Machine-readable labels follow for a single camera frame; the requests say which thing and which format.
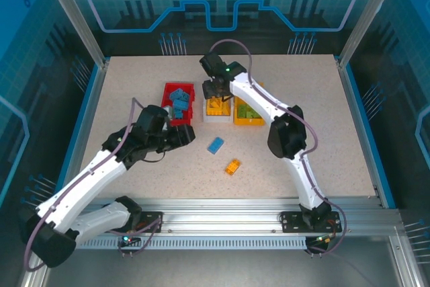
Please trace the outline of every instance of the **green lego brick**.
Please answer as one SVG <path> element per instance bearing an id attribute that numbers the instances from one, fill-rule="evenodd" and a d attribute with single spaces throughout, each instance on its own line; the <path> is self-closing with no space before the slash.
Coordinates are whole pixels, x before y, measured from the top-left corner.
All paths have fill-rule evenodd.
<path id="1" fill-rule="evenodd" d="M 253 108 L 250 109 L 252 113 L 252 118 L 261 118 L 261 116 Z"/>
<path id="2" fill-rule="evenodd" d="M 247 105 L 240 104 L 237 108 L 237 118 L 246 118 L 247 117 Z"/>

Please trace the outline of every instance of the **cable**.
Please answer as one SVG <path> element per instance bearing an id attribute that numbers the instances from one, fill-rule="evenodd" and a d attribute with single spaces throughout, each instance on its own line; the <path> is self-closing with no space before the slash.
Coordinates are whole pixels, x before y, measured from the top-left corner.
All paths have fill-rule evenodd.
<path id="1" fill-rule="evenodd" d="M 164 156 L 166 155 L 166 152 L 163 151 L 163 156 L 160 159 L 157 159 L 156 161 L 147 161 L 146 159 L 142 159 L 143 161 L 146 161 L 147 163 L 158 163 L 159 161 L 162 161 Z"/>
<path id="2" fill-rule="evenodd" d="M 250 86 L 261 96 L 263 97 L 267 102 L 269 102 L 271 105 L 279 108 L 280 110 L 286 112 L 287 114 L 289 114 L 291 117 L 295 118 L 296 120 L 300 121 L 305 127 L 307 127 L 307 129 L 310 131 L 310 133 L 312 134 L 312 137 L 314 138 L 314 146 L 310 149 L 308 149 L 307 151 L 303 151 L 300 154 L 300 161 L 302 162 L 303 168 L 304 168 L 304 172 L 306 174 L 306 177 L 308 178 L 310 187 L 314 190 L 315 194 L 324 202 L 326 202 L 327 204 L 330 204 L 331 206 L 333 206 L 334 208 L 336 208 L 337 210 L 339 210 L 339 212 L 342 214 L 343 217 L 343 231 L 342 231 L 342 235 L 339 239 L 339 241 L 337 242 L 337 244 L 331 248 L 330 250 L 324 252 L 324 254 L 326 253 L 332 253 L 334 250 L 336 250 L 340 244 L 342 243 L 343 239 L 345 238 L 346 232 L 347 232 L 347 217 L 345 212 L 343 211 L 343 209 L 338 206 L 337 204 L 333 203 L 332 201 L 329 201 L 326 197 L 324 197 L 319 190 L 316 188 L 316 185 L 314 184 L 314 181 L 312 180 L 310 174 L 309 174 L 309 170 L 308 170 L 308 166 L 306 164 L 306 160 L 304 159 L 304 156 L 306 156 L 307 154 L 313 152 L 316 150 L 316 148 L 318 147 L 318 137 L 316 135 L 316 132 L 314 130 L 314 128 L 312 128 L 312 126 L 307 123 L 307 121 L 305 121 L 303 118 L 299 117 L 297 114 L 293 113 L 292 111 L 290 111 L 287 108 L 284 108 L 283 106 L 279 106 L 277 102 L 272 101 L 272 99 L 270 97 L 267 97 L 262 91 L 260 91 L 260 89 L 258 89 L 254 82 L 253 82 L 253 78 L 251 75 L 251 67 L 253 65 L 253 58 L 251 55 L 251 52 L 249 52 L 249 49 L 242 43 L 239 42 L 238 40 L 233 40 L 232 38 L 226 38 L 223 40 L 219 40 L 217 41 L 215 44 L 212 45 L 212 47 L 210 48 L 210 52 L 212 52 L 214 50 L 215 47 L 217 47 L 217 45 L 221 44 L 221 43 L 225 43 L 225 42 L 230 42 L 230 43 L 235 43 L 240 45 L 245 52 L 248 54 L 249 57 L 249 67 L 248 67 L 248 82 L 250 84 Z"/>
<path id="3" fill-rule="evenodd" d="M 318 247 L 310 247 L 311 249 L 320 251 L 323 255 L 327 252 L 325 252 L 324 249 L 318 248 Z M 372 282 L 370 280 L 370 278 L 368 278 L 360 269 L 358 269 L 358 267 L 356 265 L 354 265 L 353 263 L 351 263 L 346 257 L 342 257 L 341 255 L 337 255 L 336 253 L 331 253 L 331 255 L 341 261 L 344 261 L 346 263 L 348 263 L 348 265 L 351 266 L 351 268 L 353 268 L 365 281 L 367 281 L 371 286 L 373 287 L 378 287 L 377 284 L 375 284 L 374 282 Z"/>
<path id="4" fill-rule="evenodd" d="M 30 267 L 30 254 L 31 254 L 31 248 L 34 242 L 34 239 L 36 238 L 36 235 L 38 234 L 40 228 L 42 227 L 42 225 L 45 223 L 46 219 L 51 215 L 51 213 L 53 213 L 56 210 L 56 207 L 61 203 L 61 201 L 66 197 L 66 195 L 73 190 L 73 188 L 75 188 L 79 183 L 81 183 L 88 175 L 91 175 L 92 173 L 94 173 L 94 171 L 96 171 L 97 169 L 99 169 L 103 164 L 105 164 L 107 161 L 109 161 L 112 157 L 115 156 L 115 154 L 121 149 L 122 145 L 125 143 L 128 134 L 131 131 L 131 127 L 132 127 L 132 121 L 133 121 L 133 116 L 134 116 L 134 108 L 135 105 L 138 105 L 140 108 L 143 109 L 143 105 L 140 104 L 140 102 L 133 97 L 132 98 L 132 107 L 130 109 L 130 115 L 128 117 L 128 123 L 127 123 L 127 127 L 126 127 L 126 131 L 122 137 L 122 140 L 120 141 L 120 143 L 118 144 L 118 146 L 102 161 L 100 161 L 96 166 L 94 166 L 93 168 L 88 169 L 88 171 L 84 174 L 82 174 L 75 182 L 73 182 L 73 184 L 71 184 L 59 197 L 58 199 L 54 202 L 54 204 L 48 209 L 48 211 L 46 211 L 45 215 L 40 219 L 40 221 L 38 222 L 38 224 L 34 227 L 34 230 L 32 232 L 32 234 L 30 235 L 30 238 L 28 239 L 27 245 L 26 245 L 26 250 L 24 252 L 24 268 L 28 271 L 28 272 L 35 272 L 36 270 L 39 270 L 41 267 L 43 267 L 45 265 L 45 263 L 41 263 L 40 265 L 31 268 Z"/>
<path id="5" fill-rule="evenodd" d="M 158 229 L 158 227 L 159 227 L 159 224 L 160 224 L 160 222 L 161 222 L 161 219 L 160 218 L 157 218 L 157 219 L 155 219 L 150 225 L 147 225 L 146 227 L 144 227 L 143 229 L 141 229 L 141 230 L 139 230 L 139 231 L 136 231 L 135 233 L 132 233 L 131 235 L 129 235 L 129 234 L 127 234 L 128 236 L 130 236 L 130 237 L 133 237 L 133 236 L 135 236 L 135 235 L 137 235 L 138 233 L 137 232 L 140 232 L 140 231 L 146 231 L 146 230 L 148 230 L 149 228 L 151 228 L 152 226 L 154 226 L 155 224 L 155 226 L 154 226 L 154 229 L 153 229 L 153 231 L 152 231 L 152 233 L 150 234 L 150 236 L 149 236 L 149 238 L 148 238 L 148 240 L 146 240 L 146 242 L 145 242 L 145 244 L 138 250 L 138 251 L 135 251 L 135 252 L 132 252 L 132 253 L 130 253 L 130 255 L 138 255 L 139 253 L 141 253 L 141 252 L 143 252 L 145 249 L 146 249 L 146 247 L 148 247 L 148 245 L 149 245 L 149 243 L 150 243 L 150 241 L 153 239 L 153 237 L 154 237 L 154 234 L 155 234 L 155 232 L 157 231 L 157 229 Z M 116 231 L 109 231 L 110 233 L 113 233 L 113 234 L 118 234 L 119 232 L 116 232 Z M 127 255 L 128 253 L 125 253 L 125 252 L 123 252 L 122 251 L 122 249 L 121 249 L 121 245 L 120 244 L 118 244 L 118 251 L 120 252 L 120 253 L 122 253 L 122 255 L 124 256 L 124 255 Z"/>

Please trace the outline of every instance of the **black mounting bracket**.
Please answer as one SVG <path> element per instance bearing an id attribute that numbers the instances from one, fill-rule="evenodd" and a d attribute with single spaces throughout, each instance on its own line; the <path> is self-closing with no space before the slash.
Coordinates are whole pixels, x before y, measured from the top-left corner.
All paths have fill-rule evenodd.
<path id="1" fill-rule="evenodd" d="M 134 226 L 134 231 L 139 231 L 140 229 L 143 229 L 147 225 L 154 222 L 157 218 L 160 218 L 160 223 L 158 229 L 155 231 L 155 233 L 161 232 L 161 226 L 163 223 L 163 213 L 162 212 L 145 212 L 142 211 L 140 213 L 140 218 L 136 222 L 136 225 Z M 130 230 L 130 228 L 124 226 L 122 228 L 114 229 L 115 231 L 124 233 L 124 235 L 127 235 L 127 232 Z M 152 233 L 154 231 L 154 227 L 149 228 L 148 230 L 145 230 L 143 233 Z"/>
<path id="2" fill-rule="evenodd" d="M 300 211 L 281 212 L 279 219 L 283 233 L 332 233 L 334 230 L 336 233 L 342 232 L 341 219 L 339 213 L 335 211 L 329 212 L 323 219 L 315 223 L 313 230 L 303 221 Z M 334 227 L 328 222 L 329 220 L 335 222 Z"/>

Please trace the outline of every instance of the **blue edge trim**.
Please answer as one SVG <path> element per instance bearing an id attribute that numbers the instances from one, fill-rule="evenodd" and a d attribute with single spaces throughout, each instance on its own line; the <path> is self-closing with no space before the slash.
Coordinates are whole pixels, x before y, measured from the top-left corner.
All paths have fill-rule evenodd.
<path id="1" fill-rule="evenodd" d="M 388 207 L 389 208 L 396 208 L 396 204 L 394 203 L 394 198 L 392 197 L 391 189 L 390 189 L 390 186 L 388 184 L 388 180 L 387 180 L 384 168 L 382 166 L 382 161 L 381 161 L 381 158 L 379 156 L 378 149 L 376 147 L 375 139 L 374 139 L 374 136 L 372 134 L 372 130 L 370 128 L 369 121 L 366 117 L 366 112 L 364 110 L 363 103 L 361 101 L 361 97 L 360 97 L 360 94 L 358 91 L 357 83 L 355 82 L 355 78 L 353 76 L 353 73 L 352 73 L 352 70 L 351 70 L 351 67 L 349 66 L 349 64 L 347 65 L 346 70 L 347 70 L 347 75 L 349 77 L 349 80 L 351 82 L 351 86 L 352 86 L 352 90 L 353 90 L 355 99 L 357 100 L 359 113 L 361 115 L 361 119 L 363 120 L 364 130 L 365 130 L 365 133 L 366 133 L 368 140 L 369 140 L 370 149 L 372 150 L 372 155 L 374 157 L 376 168 L 377 168 L 379 176 L 380 176 L 382 189 L 384 190 L 383 193 L 386 197 Z M 73 152 L 73 149 L 75 148 L 75 145 L 76 145 L 78 133 L 81 129 L 83 116 L 85 114 L 85 110 L 87 109 L 89 96 L 91 95 L 91 91 L 93 89 L 94 81 L 95 81 L 95 78 L 97 76 L 97 73 L 98 73 L 98 67 L 97 67 L 97 65 L 95 65 L 93 72 L 91 74 L 91 78 L 89 80 L 87 91 L 85 92 L 85 97 L 83 98 L 81 109 L 79 110 L 79 115 L 78 115 L 78 118 L 77 118 L 77 121 L 75 124 L 75 129 L 73 130 L 73 134 L 72 134 L 72 138 L 71 138 L 69 147 L 67 149 L 66 157 L 64 158 L 64 163 L 62 164 L 62 167 L 61 167 L 60 176 L 58 177 L 58 182 L 56 185 L 56 192 L 61 190 L 61 188 L 64 185 L 66 172 L 67 172 L 67 169 L 68 169 L 69 164 L 71 162 L 72 152 Z"/>
<path id="2" fill-rule="evenodd" d="M 99 73 L 99 67 L 97 65 L 94 65 L 93 72 L 91 73 L 91 77 L 88 82 L 87 90 L 85 92 L 85 95 L 83 97 L 81 109 L 79 110 L 78 118 L 76 120 L 75 128 L 73 129 L 72 138 L 70 139 L 70 144 L 66 152 L 66 156 L 64 158 L 64 162 L 61 167 L 60 175 L 58 177 L 58 181 L 56 183 L 55 192 L 57 193 L 59 190 L 62 189 L 63 185 L 65 184 L 66 180 L 66 173 L 67 169 L 69 168 L 73 150 L 75 149 L 76 141 L 78 139 L 79 131 L 81 130 L 83 116 L 85 115 L 85 111 L 87 110 L 89 96 L 91 95 L 91 92 L 93 91 L 93 86 L 95 82 L 95 78 L 97 74 Z"/>
<path id="3" fill-rule="evenodd" d="M 365 134 L 368 137 L 370 149 L 372 151 L 372 155 L 375 160 L 376 169 L 378 170 L 379 177 L 381 180 L 381 185 L 383 192 L 381 194 L 385 195 L 385 199 L 387 200 L 387 205 L 389 208 L 396 208 L 396 203 L 394 203 L 394 198 L 392 197 L 390 185 L 388 184 L 388 180 L 384 171 L 384 167 L 382 166 L 381 157 L 379 156 L 378 148 L 376 147 L 375 138 L 372 133 L 372 129 L 370 128 L 369 120 L 366 117 L 366 111 L 364 110 L 363 102 L 361 101 L 361 96 L 358 91 L 357 83 L 355 82 L 354 75 L 352 73 L 352 69 L 349 66 L 349 63 L 346 66 L 347 74 L 349 77 L 349 81 L 351 82 L 352 91 L 354 92 L 355 99 L 357 100 L 358 109 L 361 115 L 361 119 L 363 120 Z"/>

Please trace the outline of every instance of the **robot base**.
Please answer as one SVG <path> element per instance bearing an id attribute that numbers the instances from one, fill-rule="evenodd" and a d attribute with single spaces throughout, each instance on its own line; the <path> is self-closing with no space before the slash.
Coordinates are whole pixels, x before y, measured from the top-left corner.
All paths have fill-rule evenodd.
<path id="1" fill-rule="evenodd" d="M 342 232 L 342 224 L 338 212 L 329 212 L 326 217 L 315 225 L 314 230 L 311 230 L 303 221 L 302 213 L 299 212 L 282 212 L 279 216 L 279 221 L 282 224 L 283 233 L 332 233 L 335 229 L 336 233 Z M 336 225 L 333 226 L 327 221 L 333 220 Z"/>

